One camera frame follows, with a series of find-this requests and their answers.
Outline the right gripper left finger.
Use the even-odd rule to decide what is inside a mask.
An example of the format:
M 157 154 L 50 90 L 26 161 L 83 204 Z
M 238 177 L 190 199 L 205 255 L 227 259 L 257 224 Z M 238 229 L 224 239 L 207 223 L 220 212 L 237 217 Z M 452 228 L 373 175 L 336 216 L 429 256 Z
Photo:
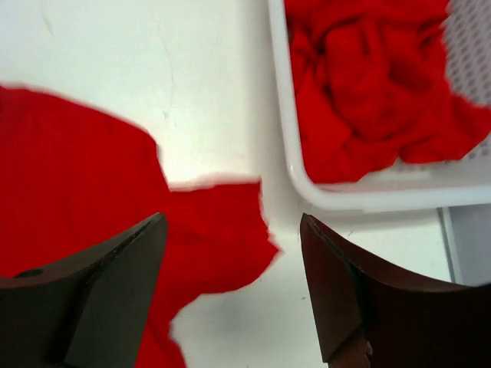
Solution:
M 1 279 L 3 367 L 134 367 L 168 225 L 156 213 L 98 245 Z

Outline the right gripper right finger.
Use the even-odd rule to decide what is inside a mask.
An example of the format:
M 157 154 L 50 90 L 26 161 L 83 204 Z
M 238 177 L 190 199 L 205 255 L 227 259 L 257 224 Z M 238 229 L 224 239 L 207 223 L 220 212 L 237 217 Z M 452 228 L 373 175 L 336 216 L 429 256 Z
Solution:
M 300 238 L 330 367 L 488 367 L 490 286 L 409 271 L 304 214 Z

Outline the red t shirt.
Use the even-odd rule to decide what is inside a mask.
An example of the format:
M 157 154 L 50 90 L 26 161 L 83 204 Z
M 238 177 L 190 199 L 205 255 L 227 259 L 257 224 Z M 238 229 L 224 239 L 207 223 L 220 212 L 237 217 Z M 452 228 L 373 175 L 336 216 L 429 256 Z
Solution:
M 137 365 L 183 367 L 173 318 L 203 294 L 255 281 L 278 247 L 257 181 L 171 190 L 154 139 L 39 91 L 1 90 L 1 274 L 14 276 L 159 212 L 169 232 Z

